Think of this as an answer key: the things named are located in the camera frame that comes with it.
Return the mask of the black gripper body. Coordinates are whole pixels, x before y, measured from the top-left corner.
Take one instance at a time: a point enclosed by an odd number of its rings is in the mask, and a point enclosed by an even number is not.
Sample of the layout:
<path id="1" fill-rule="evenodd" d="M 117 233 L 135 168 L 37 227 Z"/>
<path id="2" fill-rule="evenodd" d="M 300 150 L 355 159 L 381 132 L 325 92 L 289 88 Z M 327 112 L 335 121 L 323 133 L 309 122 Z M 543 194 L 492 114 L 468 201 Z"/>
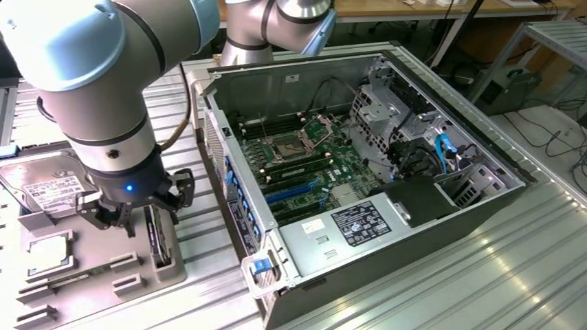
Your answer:
<path id="1" fill-rule="evenodd" d="M 152 151 L 136 166 L 125 170 L 105 172 L 87 168 L 87 171 L 105 199 L 113 203 L 143 206 L 169 193 L 171 179 L 159 151 Z"/>

